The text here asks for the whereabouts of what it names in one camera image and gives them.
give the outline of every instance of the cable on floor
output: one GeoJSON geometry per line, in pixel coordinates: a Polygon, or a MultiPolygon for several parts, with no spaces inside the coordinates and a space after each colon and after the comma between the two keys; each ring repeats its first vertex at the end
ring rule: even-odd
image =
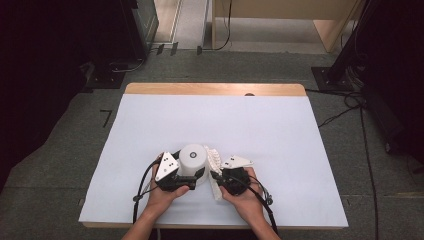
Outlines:
{"type": "Polygon", "coordinates": [[[360,92],[351,92],[351,93],[340,93],[340,92],[320,92],[318,90],[312,90],[312,89],[305,89],[308,92],[315,92],[315,93],[321,93],[321,94],[329,94],[329,95],[335,95],[335,96],[344,96],[344,104],[348,107],[347,110],[339,113],[338,115],[335,115],[333,117],[328,118],[324,121],[319,127],[324,126],[332,122],[333,120],[339,118],[343,114],[353,110],[353,109],[359,109],[360,118],[361,118],[361,129],[362,129],[362,135],[364,139],[364,147],[365,147],[365,156],[367,160],[368,165],[368,172],[370,175],[370,181],[371,181],[371,187],[372,187],[372,196],[374,201],[374,225],[375,225],[375,240],[379,240],[379,214],[378,214],[378,202],[377,202],[377,190],[375,187],[375,181],[374,181],[374,174],[372,171],[371,166],[371,160],[370,160],[370,154],[369,154],[369,147],[368,147],[368,138],[366,134],[366,128],[365,128],[365,122],[364,122],[364,114],[363,111],[366,108],[365,100],[362,98],[362,95],[360,92]],[[351,105],[348,102],[348,99],[354,99],[356,102],[356,105],[351,105]]]}

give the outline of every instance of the black bracket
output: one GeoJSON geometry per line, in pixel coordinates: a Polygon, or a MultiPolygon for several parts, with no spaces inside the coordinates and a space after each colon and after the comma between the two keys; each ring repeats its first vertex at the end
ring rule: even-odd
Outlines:
{"type": "Polygon", "coordinates": [[[311,67],[311,69],[320,91],[353,91],[352,84],[345,74],[339,81],[331,81],[327,75],[329,67],[311,67]]]}
{"type": "Polygon", "coordinates": [[[95,69],[87,80],[85,88],[88,89],[120,89],[125,72],[113,72],[111,69],[95,69]]]}

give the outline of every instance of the gray carpet floor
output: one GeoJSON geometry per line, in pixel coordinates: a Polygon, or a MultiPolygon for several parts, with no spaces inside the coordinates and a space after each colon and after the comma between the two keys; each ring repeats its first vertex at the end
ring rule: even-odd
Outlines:
{"type": "MultiPolygon", "coordinates": [[[[316,89],[311,66],[336,56],[165,50],[152,53],[118,90],[80,93],[48,141],[11,172],[0,195],[0,239],[120,239],[126,229],[89,229],[79,214],[125,86],[131,82],[300,83],[316,89]],[[107,113],[112,116],[105,125],[107,113]]],[[[346,110],[343,97],[308,93],[317,123],[346,110]]],[[[406,155],[388,155],[376,122],[364,111],[378,203],[379,239],[424,239],[424,175],[406,155]]],[[[373,188],[359,110],[320,128],[349,222],[342,230],[282,230],[283,239],[375,239],[373,188]]],[[[162,230],[162,239],[254,239],[249,231],[162,230]]]]}

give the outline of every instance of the wooden table edge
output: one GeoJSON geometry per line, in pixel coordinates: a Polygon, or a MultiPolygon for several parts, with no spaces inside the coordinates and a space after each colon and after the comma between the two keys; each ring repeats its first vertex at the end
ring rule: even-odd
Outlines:
{"type": "Polygon", "coordinates": [[[297,83],[130,83],[125,94],[306,96],[297,83]]]}

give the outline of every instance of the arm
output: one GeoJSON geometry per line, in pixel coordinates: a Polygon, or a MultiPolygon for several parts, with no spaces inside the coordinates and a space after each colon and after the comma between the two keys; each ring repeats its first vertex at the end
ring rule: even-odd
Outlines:
{"type": "MultiPolygon", "coordinates": [[[[154,165],[152,168],[152,180],[155,178],[157,168],[157,165],[154,165]]],[[[155,181],[152,180],[150,181],[150,189],[157,187],[155,181]]],[[[188,186],[182,186],[174,192],[165,192],[160,188],[151,191],[146,207],[122,240],[149,239],[150,232],[156,220],[169,208],[174,199],[181,197],[188,190],[188,186]]]]}
{"type": "MultiPolygon", "coordinates": [[[[245,168],[245,170],[249,176],[256,178],[253,168],[245,168]]],[[[262,195],[262,189],[259,184],[251,184],[251,187],[262,195]]],[[[221,186],[220,189],[222,197],[234,205],[240,217],[249,224],[258,239],[280,239],[265,220],[263,206],[255,194],[247,190],[239,196],[232,196],[224,187],[221,186]]]]}

